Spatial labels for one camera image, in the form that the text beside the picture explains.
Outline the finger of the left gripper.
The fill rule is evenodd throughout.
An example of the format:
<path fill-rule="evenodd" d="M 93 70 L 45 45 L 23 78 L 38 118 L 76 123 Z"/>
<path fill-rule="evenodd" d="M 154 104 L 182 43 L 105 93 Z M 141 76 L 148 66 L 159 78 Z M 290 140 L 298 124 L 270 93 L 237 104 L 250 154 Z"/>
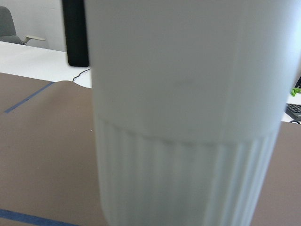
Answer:
<path fill-rule="evenodd" d="M 63 23 L 67 58 L 70 66 L 88 67 L 88 45 L 83 0 L 63 0 Z"/>

